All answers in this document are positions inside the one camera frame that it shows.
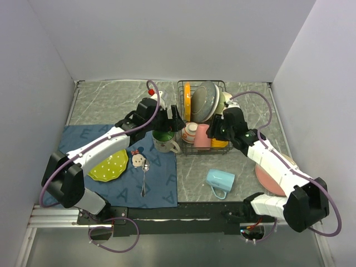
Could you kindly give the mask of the orange polka dot plate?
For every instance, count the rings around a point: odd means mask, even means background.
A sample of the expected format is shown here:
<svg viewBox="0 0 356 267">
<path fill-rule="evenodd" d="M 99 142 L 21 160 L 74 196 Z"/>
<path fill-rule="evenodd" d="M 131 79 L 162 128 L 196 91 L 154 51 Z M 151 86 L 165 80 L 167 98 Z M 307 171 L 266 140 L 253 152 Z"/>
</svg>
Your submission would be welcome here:
<svg viewBox="0 0 356 267">
<path fill-rule="evenodd" d="M 184 120 L 191 121 L 191 88 L 190 82 L 184 84 Z"/>
</svg>

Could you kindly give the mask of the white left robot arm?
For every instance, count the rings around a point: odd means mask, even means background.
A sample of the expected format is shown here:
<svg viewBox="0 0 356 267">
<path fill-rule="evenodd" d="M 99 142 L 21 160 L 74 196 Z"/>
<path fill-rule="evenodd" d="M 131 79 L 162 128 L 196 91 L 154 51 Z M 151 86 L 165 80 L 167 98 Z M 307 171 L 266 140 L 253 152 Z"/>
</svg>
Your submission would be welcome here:
<svg viewBox="0 0 356 267">
<path fill-rule="evenodd" d="M 59 150 L 51 154 L 41 182 L 40 206 L 45 207 L 43 197 L 49 193 L 63 207 L 85 210 L 95 222 L 105 223 L 111 205 L 85 188 L 85 176 L 109 156 L 143 139 L 147 132 L 179 132 L 185 126 L 176 105 L 162 107 L 158 99 L 143 98 L 102 136 L 66 154 Z"/>
</svg>

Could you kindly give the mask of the teal rim white plate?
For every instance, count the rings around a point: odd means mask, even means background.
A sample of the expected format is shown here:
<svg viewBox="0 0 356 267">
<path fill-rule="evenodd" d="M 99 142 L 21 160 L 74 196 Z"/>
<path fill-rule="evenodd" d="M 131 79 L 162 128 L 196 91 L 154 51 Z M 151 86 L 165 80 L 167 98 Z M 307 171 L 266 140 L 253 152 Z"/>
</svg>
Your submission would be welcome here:
<svg viewBox="0 0 356 267">
<path fill-rule="evenodd" d="M 211 111 L 211 117 L 213 117 L 213 115 L 215 114 L 221 114 L 223 109 L 224 109 L 224 95 L 222 93 L 222 90 L 217 86 L 215 85 L 216 87 L 216 92 L 217 92 L 217 97 L 216 97 L 216 102 L 214 103 L 213 105 L 213 111 Z"/>
</svg>

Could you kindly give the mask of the cream square cartoon dish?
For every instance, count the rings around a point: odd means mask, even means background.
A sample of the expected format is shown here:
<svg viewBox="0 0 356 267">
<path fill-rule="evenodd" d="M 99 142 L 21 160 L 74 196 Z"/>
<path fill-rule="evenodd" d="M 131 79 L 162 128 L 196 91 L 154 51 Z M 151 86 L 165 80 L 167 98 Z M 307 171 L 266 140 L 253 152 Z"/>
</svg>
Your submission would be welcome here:
<svg viewBox="0 0 356 267">
<path fill-rule="evenodd" d="M 228 102 L 228 101 L 229 101 L 229 99 L 231 99 L 231 98 L 232 98 L 232 95 L 231 95 L 231 94 L 229 94 L 228 92 L 223 92 L 222 94 L 224 95 L 224 97 L 225 97 L 225 101 L 226 101 L 226 102 Z"/>
</svg>

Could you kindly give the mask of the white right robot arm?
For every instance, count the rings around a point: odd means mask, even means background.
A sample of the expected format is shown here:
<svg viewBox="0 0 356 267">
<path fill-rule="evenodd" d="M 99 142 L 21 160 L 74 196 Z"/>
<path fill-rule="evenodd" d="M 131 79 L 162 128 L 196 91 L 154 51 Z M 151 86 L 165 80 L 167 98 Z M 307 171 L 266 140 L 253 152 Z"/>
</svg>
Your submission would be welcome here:
<svg viewBox="0 0 356 267">
<path fill-rule="evenodd" d="M 312 179 L 290 165 L 263 134 L 248 128 L 240 108 L 228 108 L 221 115 L 214 115 L 206 133 L 209 138 L 229 141 L 258 164 L 284 192 L 284 197 L 265 194 L 248 197 L 243 209 L 248 221 L 268 215 L 286 221 L 300 233 L 329 215 L 325 181 Z"/>
</svg>

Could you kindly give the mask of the light blue mug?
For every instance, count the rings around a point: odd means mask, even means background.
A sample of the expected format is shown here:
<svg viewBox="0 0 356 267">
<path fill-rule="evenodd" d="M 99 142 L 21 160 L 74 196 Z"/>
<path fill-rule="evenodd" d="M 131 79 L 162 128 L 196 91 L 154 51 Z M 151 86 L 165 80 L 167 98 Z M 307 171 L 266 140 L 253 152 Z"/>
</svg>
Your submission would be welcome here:
<svg viewBox="0 0 356 267">
<path fill-rule="evenodd" d="M 235 175 L 229 172 L 210 169 L 206 175 L 206 183 L 211 187 L 213 194 L 220 200 L 225 200 L 227 194 L 231 191 L 235 181 Z M 216 189 L 221 190 L 224 196 L 218 196 Z"/>
</svg>

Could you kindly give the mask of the aluminium rail frame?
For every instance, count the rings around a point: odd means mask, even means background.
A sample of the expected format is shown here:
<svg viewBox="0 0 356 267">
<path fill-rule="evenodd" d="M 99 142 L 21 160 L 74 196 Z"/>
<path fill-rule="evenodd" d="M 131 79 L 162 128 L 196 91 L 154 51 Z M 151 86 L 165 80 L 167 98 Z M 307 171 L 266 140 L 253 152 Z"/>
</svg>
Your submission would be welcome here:
<svg viewBox="0 0 356 267">
<path fill-rule="evenodd" d="M 76 208 L 49 207 L 42 208 L 35 205 L 32 209 L 28 228 L 87 228 L 88 225 L 79 225 L 77 219 L 79 211 Z"/>
</svg>

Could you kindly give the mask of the green-inside floral mug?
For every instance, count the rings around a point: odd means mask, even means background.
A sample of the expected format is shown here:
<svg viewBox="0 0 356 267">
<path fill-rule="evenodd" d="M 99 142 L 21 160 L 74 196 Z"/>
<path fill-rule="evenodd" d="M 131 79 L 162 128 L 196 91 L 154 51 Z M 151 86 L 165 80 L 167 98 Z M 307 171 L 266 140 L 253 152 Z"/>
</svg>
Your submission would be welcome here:
<svg viewBox="0 0 356 267">
<path fill-rule="evenodd" d="M 152 132 L 152 139 L 154 142 L 154 147 L 158 152 L 173 152 L 176 154 L 181 152 L 180 146 L 175 141 L 175 133 L 172 131 L 161 132 L 154 130 Z"/>
</svg>

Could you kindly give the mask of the green square panda dish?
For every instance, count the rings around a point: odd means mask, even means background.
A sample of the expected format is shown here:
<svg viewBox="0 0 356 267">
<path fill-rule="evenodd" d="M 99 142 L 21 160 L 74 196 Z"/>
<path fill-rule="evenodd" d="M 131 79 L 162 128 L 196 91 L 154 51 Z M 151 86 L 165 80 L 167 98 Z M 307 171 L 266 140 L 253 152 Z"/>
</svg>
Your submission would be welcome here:
<svg viewBox="0 0 356 267">
<path fill-rule="evenodd" d="M 225 102 L 225 97 L 223 95 L 223 92 L 219 91 L 219 100 L 218 100 L 217 107 L 215 109 L 215 114 L 222 114 L 225 107 L 224 102 Z"/>
</svg>

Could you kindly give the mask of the pink white round plate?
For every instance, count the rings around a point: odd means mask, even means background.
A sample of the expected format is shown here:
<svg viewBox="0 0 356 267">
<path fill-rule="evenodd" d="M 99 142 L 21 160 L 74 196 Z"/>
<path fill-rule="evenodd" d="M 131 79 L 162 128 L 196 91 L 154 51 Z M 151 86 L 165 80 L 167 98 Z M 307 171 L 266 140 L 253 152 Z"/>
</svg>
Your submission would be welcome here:
<svg viewBox="0 0 356 267">
<path fill-rule="evenodd" d="M 256 163 L 255 173 L 261 185 L 269 192 L 286 196 L 294 191 L 293 173 L 290 170 L 296 170 L 298 165 L 284 154 L 276 153 L 279 157 L 271 152 L 263 155 L 260 164 Z"/>
</svg>

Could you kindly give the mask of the blue floral plate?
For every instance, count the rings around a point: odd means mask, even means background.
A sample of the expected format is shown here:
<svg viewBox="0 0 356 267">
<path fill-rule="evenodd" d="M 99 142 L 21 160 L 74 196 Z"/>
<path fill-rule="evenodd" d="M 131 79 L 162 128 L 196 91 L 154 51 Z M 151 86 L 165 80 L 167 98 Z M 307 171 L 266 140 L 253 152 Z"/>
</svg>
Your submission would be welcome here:
<svg viewBox="0 0 356 267">
<path fill-rule="evenodd" d="M 210 119 L 217 97 L 215 85 L 213 81 L 205 81 L 194 91 L 191 97 L 192 122 L 202 123 Z"/>
</svg>

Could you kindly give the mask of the silver spoon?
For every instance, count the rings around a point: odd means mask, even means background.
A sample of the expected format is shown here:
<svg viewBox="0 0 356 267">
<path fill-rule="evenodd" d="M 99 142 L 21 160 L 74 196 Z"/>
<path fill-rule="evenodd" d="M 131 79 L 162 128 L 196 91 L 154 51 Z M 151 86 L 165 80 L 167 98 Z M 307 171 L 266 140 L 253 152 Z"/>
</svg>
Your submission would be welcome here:
<svg viewBox="0 0 356 267">
<path fill-rule="evenodd" d="M 149 163 L 148 159 L 145 159 L 144 163 L 142 164 L 142 171 L 144 173 L 142 188 L 141 188 L 141 196 L 142 197 L 145 197 L 145 195 L 146 195 L 146 173 L 149 171 L 149 169 L 150 169 L 150 163 Z"/>
</svg>

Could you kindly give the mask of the blue letter-print cloth mat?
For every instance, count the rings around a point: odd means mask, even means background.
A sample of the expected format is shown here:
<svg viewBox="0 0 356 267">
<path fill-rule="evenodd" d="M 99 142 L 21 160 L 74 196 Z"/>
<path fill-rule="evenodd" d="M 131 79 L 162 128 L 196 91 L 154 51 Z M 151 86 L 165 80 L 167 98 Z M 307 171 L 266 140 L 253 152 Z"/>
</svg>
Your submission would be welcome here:
<svg viewBox="0 0 356 267">
<path fill-rule="evenodd" d="M 59 150 L 63 153 L 78 149 L 101 137 L 113 125 L 77 125 L 65 126 Z M 112 206 L 140 207 L 153 209 L 177 206 L 176 156 L 173 152 L 161 153 L 154 147 L 152 132 L 126 149 L 128 160 L 126 170 L 118 178 L 100 182 L 89 175 L 85 177 L 85 186 L 99 193 Z M 141 167 L 132 164 L 132 151 L 140 152 L 148 159 L 150 168 L 146 172 L 146 194 L 141 196 L 144 172 Z"/>
</svg>

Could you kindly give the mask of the green polka dot plate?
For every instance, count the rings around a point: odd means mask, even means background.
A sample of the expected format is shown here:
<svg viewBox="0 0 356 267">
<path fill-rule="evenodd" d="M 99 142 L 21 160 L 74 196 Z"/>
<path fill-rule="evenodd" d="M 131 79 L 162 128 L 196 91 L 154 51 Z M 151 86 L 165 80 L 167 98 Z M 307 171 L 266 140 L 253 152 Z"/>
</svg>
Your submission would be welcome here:
<svg viewBox="0 0 356 267">
<path fill-rule="evenodd" d="M 110 182 L 118 179 L 127 169 L 128 155 L 126 150 L 121 150 L 96 165 L 88 176 L 98 182 Z"/>
</svg>

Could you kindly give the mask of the orange bowl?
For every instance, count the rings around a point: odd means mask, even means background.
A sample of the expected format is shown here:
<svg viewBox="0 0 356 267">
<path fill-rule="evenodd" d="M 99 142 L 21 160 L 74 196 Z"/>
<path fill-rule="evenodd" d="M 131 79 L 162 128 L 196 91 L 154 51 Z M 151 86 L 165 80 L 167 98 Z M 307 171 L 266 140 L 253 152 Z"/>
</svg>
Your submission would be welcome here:
<svg viewBox="0 0 356 267">
<path fill-rule="evenodd" d="M 228 141 L 221 141 L 221 140 L 217 140 L 217 139 L 211 139 L 211 147 L 214 148 L 225 148 L 227 147 L 229 144 Z"/>
</svg>

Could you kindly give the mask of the pink plastic cup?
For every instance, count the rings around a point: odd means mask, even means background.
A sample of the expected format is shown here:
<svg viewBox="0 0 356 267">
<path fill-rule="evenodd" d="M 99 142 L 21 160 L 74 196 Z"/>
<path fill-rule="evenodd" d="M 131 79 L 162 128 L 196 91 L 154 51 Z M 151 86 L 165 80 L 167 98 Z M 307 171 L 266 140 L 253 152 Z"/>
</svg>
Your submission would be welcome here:
<svg viewBox="0 0 356 267">
<path fill-rule="evenodd" d="M 211 145 L 211 139 L 208 138 L 206 131 L 208 130 L 209 125 L 199 124 L 196 130 L 194 147 L 201 150 L 209 149 Z"/>
</svg>

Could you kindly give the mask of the cartoon mouse spoon rest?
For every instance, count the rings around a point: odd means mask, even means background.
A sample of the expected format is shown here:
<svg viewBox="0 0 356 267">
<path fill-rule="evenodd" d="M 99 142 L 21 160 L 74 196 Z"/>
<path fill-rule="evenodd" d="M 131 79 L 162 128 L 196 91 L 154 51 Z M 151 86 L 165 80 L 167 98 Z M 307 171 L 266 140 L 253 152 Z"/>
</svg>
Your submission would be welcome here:
<svg viewBox="0 0 356 267">
<path fill-rule="evenodd" d="M 128 152 L 128 156 L 134 168 L 142 167 L 144 165 L 146 161 L 146 157 L 143 151 L 144 151 L 143 147 L 138 147 L 137 149 Z"/>
</svg>

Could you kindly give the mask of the red white patterned dish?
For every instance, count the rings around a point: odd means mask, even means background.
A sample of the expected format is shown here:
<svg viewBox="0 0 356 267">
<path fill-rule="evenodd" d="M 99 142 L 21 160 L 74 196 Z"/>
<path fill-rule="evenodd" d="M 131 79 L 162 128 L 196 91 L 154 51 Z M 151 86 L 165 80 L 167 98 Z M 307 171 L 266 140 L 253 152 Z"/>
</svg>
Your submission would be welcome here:
<svg viewBox="0 0 356 267">
<path fill-rule="evenodd" d="M 182 129 L 182 139 L 188 144 L 193 144 L 198 124 L 195 122 L 188 122 L 186 127 Z"/>
</svg>

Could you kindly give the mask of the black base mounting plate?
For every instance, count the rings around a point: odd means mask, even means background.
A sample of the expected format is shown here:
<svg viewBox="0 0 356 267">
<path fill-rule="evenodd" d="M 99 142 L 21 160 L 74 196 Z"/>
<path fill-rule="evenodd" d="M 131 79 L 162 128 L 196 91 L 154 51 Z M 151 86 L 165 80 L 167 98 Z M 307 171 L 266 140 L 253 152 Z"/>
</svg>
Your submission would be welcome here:
<svg viewBox="0 0 356 267">
<path fill-rule="evenodd" d="M 239 235 L 240 225 L 247 225 L 262 219 L 272 223 L 268 215 L 255 215 L 243 202 L 180 202 L 177 207 L 142 209 L 131 207 L 112 207 L 109 219 L 105 221 L 80 212 L 77 224 L 113 227 L 114 237 L 124 237 L 140 233 L 149 234 L 206 234 L 223 233 Z"/>
</svg>

